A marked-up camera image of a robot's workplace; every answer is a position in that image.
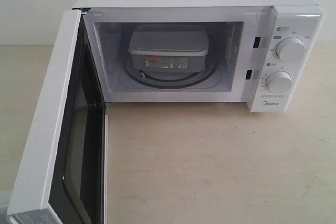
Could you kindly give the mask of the white lidded plastic container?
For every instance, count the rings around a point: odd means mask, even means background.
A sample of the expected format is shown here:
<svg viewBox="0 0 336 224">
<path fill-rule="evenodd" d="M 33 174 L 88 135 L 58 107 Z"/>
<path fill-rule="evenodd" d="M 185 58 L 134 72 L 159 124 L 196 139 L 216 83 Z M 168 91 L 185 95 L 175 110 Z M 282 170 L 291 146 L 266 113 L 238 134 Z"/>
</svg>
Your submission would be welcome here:
<svg viewBox="0 0 336 224">
<path fill-rule="evenodd" d="M 141 25 L 132 34 L 128 52 L 137 70 L 198 73 L 205 69 L 209 38 L 199 25 Z"/>
</svg>

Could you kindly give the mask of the white microwave door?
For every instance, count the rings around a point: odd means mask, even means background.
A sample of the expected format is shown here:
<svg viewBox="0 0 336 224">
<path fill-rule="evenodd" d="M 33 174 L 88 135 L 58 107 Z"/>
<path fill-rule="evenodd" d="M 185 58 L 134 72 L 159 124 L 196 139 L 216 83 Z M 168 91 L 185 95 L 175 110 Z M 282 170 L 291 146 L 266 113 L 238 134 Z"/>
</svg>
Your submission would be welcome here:
<svg viewBox="0 0 336 224">
<path fill-rule="evenodd" d="M 90 10 L 66 11 L 16 175 L 8 223 L 107 223 L 106 102 Z"/>
</svg>

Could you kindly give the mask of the white microwave oven body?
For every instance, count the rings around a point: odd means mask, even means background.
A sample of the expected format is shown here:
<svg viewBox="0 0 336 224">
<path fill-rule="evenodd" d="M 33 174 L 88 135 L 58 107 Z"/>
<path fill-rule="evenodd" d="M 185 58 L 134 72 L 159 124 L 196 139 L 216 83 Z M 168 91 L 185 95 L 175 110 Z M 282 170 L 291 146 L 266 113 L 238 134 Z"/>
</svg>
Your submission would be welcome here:
<svg viewBox="0 0 336 224">
<path fill-rule="evenodd" d="M 106 103 L 244 102 L 252 112 L 288 108 L 324 16 L 314 0 L 77 0 L 74 9 L 91 12 L 89 39 Z M 181 89 L 152 88 L 130 78 L 123 59 L 131 57 L 132 34 L 150 24 L 205 28 L 207 56 L 219 60 L 213 75 Z M 300 38 L 306 52 L 283 62 L 276 47 L 289 37 Z M 278 71 L 292 79 L 284 93 L 266 86 Z"/>
</svg>

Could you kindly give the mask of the glass turntable plate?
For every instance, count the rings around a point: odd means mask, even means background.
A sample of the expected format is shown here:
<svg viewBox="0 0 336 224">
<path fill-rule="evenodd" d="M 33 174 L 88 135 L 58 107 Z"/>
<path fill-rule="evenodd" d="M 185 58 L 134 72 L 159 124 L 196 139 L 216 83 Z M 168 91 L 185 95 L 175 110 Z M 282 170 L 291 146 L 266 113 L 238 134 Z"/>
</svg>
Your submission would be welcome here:
<svg viewBox="0 0 336 224">
<path fill-rule="evenodd" d="M 152 57 L 139 61 L 140 69 L 133 65 L 131 57 L 123 59 L 123 69 L 136 82 L 158 89 L 181 89 L 197 85 L 210 78 L 216 71 L 219 60 L 207 56 L 200 71 L 192 70 L 196 58 Z"/>
</svg>

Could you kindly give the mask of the lower white timer knob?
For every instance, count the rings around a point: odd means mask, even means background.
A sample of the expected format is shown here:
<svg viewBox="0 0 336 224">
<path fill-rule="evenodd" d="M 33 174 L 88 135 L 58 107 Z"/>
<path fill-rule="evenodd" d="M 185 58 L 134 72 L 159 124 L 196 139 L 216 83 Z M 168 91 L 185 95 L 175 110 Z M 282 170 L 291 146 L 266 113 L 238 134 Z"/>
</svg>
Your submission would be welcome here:
<svg viewBox="0 0 336 224">
<path fill-rule="evenodd" d="M 266 86 L 272 93 L 284 93 L 291 88 L 292 79 L 287 72 L 274 72 L 266 79 Z"/>
</svg>

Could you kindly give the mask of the upper white power knob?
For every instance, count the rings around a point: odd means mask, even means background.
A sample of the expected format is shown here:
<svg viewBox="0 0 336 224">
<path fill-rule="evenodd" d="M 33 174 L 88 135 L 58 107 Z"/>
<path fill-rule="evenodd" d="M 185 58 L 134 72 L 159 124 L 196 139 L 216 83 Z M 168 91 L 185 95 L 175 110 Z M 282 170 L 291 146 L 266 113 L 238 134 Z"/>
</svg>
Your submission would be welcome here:
<svg viewBox="0 0 336 224">
<path fill-rule="evenodd" d="M 304 56 L 306 48 L 298 37 L 282 40 L 276 47 L 276 55 L 283 62 L 291 62 Z"/>
</svg>

